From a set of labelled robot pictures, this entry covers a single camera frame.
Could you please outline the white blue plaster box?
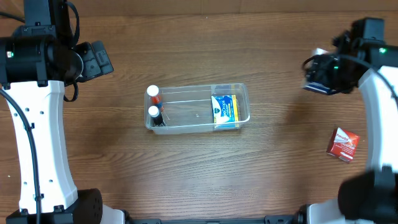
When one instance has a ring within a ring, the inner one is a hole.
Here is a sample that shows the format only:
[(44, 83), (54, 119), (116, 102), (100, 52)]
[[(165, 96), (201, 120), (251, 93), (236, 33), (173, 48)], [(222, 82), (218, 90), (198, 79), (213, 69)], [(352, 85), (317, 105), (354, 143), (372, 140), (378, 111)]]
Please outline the white blue plaster box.
[(327, 58), (323, 55), (328, 54), (328, 51), (316, 48), (312, 51), (312, 56), (302, 64), (302, 70), (304, 71), (303, 89), (320, 93), (322, 95), (334, 95), (336, 90), (330, 88), (326, 75), (326, 68), (321, 66), (326, 65)]

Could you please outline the orange tube white cap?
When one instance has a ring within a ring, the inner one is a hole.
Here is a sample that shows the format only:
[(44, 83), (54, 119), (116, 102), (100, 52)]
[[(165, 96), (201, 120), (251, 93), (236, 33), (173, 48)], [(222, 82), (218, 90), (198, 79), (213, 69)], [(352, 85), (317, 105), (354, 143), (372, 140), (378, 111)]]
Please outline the orange tube white cap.
[(152, 106), (156, 106), (161, 112), (164, 111), (163, 102), (160, 97), (160, 89), (156, 85), (147, 87), (147, 94), (151, 100)]

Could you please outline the red white medicine box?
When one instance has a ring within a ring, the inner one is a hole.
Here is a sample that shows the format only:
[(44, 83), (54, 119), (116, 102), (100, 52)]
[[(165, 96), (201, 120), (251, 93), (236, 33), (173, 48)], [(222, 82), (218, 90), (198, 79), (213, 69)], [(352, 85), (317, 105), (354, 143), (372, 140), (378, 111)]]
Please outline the red white medicine box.
[(360, 137), (347, 130), (336, 128), (331, 136), (326, 153), (342, 161), (351, 162), (358, 147)]

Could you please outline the black bottle white cap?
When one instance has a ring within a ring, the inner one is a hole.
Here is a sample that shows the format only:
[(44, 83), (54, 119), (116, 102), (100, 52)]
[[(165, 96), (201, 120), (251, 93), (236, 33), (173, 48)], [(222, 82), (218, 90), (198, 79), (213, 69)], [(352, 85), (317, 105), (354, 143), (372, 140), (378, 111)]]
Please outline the black bottle white cap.
[(148, 114), (152, 118), (155, 126), (165, 126), (164, 119), (162, 117), (162, 113), (156, 106), (150, 106), (148, 108)]

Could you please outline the blue yellow lozenge box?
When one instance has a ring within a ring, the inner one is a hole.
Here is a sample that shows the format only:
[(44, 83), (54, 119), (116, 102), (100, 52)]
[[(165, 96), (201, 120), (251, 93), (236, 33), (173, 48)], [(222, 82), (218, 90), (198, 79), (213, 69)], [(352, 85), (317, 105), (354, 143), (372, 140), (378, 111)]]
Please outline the blue yellow lozenge box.
[(239, 128), (239, 106), (236, 95), (212, 95), (211, 106), (215, 129)]

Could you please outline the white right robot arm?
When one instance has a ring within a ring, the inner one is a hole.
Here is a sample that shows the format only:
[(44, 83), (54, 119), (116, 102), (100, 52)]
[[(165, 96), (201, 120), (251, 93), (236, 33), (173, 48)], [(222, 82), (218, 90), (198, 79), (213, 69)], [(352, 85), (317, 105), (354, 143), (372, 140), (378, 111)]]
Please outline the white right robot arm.
[(384, 20), (365, 17), (316, 49), (302, 64), (304, 89), (324, 95), (361, 92), (368, 130), (364, 173), (344, 181), (335, 199), (307, 205), (295, 223), (397, 223), (397, 47)]

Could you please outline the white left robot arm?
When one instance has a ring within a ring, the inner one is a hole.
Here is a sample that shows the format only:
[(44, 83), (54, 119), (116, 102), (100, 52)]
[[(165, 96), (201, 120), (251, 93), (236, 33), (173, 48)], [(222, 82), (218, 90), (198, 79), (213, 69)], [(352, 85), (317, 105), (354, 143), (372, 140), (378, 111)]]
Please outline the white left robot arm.
[(1, 39), (1, 95), (16, 134), (21, 172), (19, 208), (7, 223), (127, 223), (98, 189), (78, 190), (63, 128), (65, 89), (111, 73), (100, 41), (80, 42), (66, 0), (25, 1), (24, 21)]

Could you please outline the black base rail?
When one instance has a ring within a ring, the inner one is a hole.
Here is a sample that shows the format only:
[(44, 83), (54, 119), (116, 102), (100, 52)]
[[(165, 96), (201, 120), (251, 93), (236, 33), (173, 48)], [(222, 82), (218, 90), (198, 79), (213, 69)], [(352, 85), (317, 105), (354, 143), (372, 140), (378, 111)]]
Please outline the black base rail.
[(158, 218), (133, 219), (128, 218), (128, 224), (305, 224), (307, 219), (298, 215), (266, 215), (264, 218), (225, 218), (225, 219), (188, 219), (161, 220)]

